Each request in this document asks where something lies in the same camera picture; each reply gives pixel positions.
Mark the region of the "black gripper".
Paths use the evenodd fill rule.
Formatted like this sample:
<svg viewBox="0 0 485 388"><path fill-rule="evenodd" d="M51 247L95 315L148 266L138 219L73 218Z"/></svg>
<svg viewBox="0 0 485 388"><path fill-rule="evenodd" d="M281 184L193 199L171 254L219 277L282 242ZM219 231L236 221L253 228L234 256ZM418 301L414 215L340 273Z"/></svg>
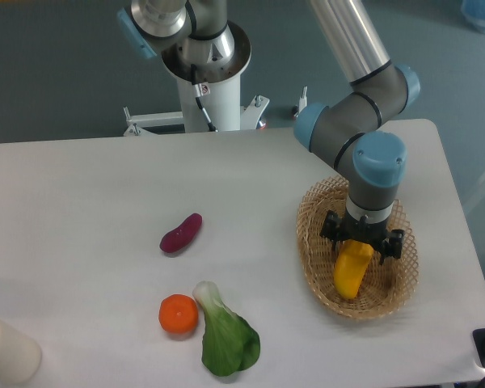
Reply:
<svg viewBox="0 0 485 388"><path fill-rule="evenodd" d="M343 217L329 210L319 232L322 238L331 241L331 251L336 253L339 243L355 240L369 244L380 254L379 265L385 263L386 258L400 259L403 250L404 230L387 229L393 206L386 208L388 214L381 221L373 221L371 213L364 213L359 217L351 215L345 209Z"/></svg>

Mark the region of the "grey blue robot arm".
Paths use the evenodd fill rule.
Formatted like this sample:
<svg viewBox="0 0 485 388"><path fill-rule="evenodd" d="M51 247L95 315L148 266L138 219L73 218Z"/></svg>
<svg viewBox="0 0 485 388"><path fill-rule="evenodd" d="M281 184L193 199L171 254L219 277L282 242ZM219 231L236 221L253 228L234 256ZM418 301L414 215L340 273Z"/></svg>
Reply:
<svg viewBox="0 0 485 388"><path fill-rule="evenodd" d="M294 136L349 182L343 216L326 214L320 234L333 243L356 240L382 258L399 258L402 230L388 230L405 173L407 150L382 126L420 93L415 72L393 65L359 1L312 1L321 27L352 92L335 106L305 103ZM224 1L132 1L118 23L147 58L159 56L180 88L177 118L194 132L240 130L240 74L251 58L246 33L227 18Z"/></svg>

